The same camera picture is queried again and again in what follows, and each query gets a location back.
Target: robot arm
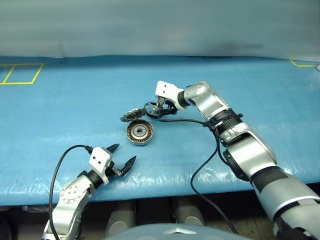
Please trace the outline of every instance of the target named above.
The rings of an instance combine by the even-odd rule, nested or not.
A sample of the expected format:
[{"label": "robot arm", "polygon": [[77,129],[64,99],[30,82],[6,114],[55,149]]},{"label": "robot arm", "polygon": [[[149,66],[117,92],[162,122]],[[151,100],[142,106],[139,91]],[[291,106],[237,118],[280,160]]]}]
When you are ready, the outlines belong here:
[{"label": "robot arm", "polygon": [[[119,144],[114,144],[107,148],[93,148],[89,160],[91,170],[81,172],[76,180],[68,182],[61,189],[58,204],[52,212],[53,225],[61,240],[78,238],[82,212],[95,190],[108,184],[114,175],[124,176],[133,166],[135,156],[126,162],[123,169],[114,168],[115,163],[111,161],[112,153],[118,146]],[[42,239],[56,240],[49,221]]]},{"label": "robot arm", "polygon": [[207,82],[183,90],[159,81],[155,95],[158,102],[153,115],[165,109],[165,103],[177,110],[195,106],[211,129],[217,130],[228,165],[239,179],[250,181],[277,237],[320,239],[320,197],[277,166],[272,149]]}]

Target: wrinkled plastic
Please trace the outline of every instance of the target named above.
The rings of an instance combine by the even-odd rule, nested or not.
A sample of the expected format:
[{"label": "wrinkled plastic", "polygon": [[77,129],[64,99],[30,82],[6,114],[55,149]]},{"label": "wrinkled plastic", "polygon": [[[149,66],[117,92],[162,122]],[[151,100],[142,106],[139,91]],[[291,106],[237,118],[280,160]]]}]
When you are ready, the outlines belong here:
[{"label": "wrinkled plastic", "polygon": [[5,0],[0,56],[320,61],[318,0]]},{"label": "wrinkled plastic", "polygon": [[[69,59],[0,57],[0,64],[44,63],[34,84],[0,85],[0,205],[48,204],[49,188],[61,154],[77,144],[119,143],[112,161],[122,168],[137,156],[124,177],[113,177],[92,201],[193,194],[190,178],[212,154],[215,140],[190,122],[158,122],[152,141],[132,145],[128,110],[154,101],[159,80],[179,88],[208,81],[243,121],[271,146],[279,166],[305,183],[320,181],[320,72],[289,60],[203,57],[86,57]],[[0,78],[8,69],[2,67]],[[32,79],[17,66],[8,82]],[[202,120],[195,107],[168,118]],[[72,150],[61,164],[54,202],[64,184],[89,169],[86,150]],[[194,179],[202,193],[252,189],[218,157]]]}]

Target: floor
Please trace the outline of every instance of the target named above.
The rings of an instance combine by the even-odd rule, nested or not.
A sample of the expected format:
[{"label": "floor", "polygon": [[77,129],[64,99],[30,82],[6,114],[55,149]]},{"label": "floor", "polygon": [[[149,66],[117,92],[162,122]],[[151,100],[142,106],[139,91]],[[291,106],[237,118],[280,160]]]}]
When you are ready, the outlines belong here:
[{"label": "floor", "polygon": [[[315,192],[320,193],[320,184],[309,185]],[[267,219],[260,203],[253,191],[229,192],[209,194],[226,215],[231,219],[239,234],[255,240],[275,240],[272,225]],[[200,209],[209,227],[229,231],[228,225],[219,214],[206,202],[197,196],[190,199]],[[83,215],[81,240],[101,240],[105,235],[105,228],[117,202],[91,203]],[[48,214],[34,213],[41,208],[14,207],[9,211],[0,212],[6,218],[13,231],[13,240],[41,239],[41,234],[48,220]],[[172,198],[146,198],[136,200],[137,225],[150,223],[173,223]]]}]

